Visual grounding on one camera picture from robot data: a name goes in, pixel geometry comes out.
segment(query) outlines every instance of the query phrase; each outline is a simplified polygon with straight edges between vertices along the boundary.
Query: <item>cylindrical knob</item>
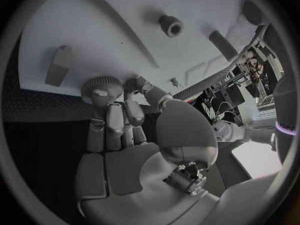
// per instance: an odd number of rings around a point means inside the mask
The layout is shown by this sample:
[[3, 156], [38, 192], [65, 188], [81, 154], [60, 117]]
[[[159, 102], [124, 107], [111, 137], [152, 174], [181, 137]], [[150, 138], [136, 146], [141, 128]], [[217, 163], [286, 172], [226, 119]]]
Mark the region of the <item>cylindrical knob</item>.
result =
[[170, 38], [177, 37], [183, 30], [184, 24], [174, 16], [163, 15], [159, 19], [162, 31]]

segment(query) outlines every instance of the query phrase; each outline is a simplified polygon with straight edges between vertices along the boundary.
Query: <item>purple light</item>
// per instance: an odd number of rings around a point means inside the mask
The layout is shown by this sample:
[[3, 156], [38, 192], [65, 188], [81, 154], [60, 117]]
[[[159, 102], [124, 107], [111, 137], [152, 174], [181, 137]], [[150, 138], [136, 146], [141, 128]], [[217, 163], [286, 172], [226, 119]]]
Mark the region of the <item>purple light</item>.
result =
[[292, 130], [283, 128], [282, 126], [280, 126], [280, 124], [277, 121], [276, 121], [276, 128], [284, 134], [288, 134], [288, 135], [292, 135], [292, 136], [296, 135], [296, 131], [292, 131]]

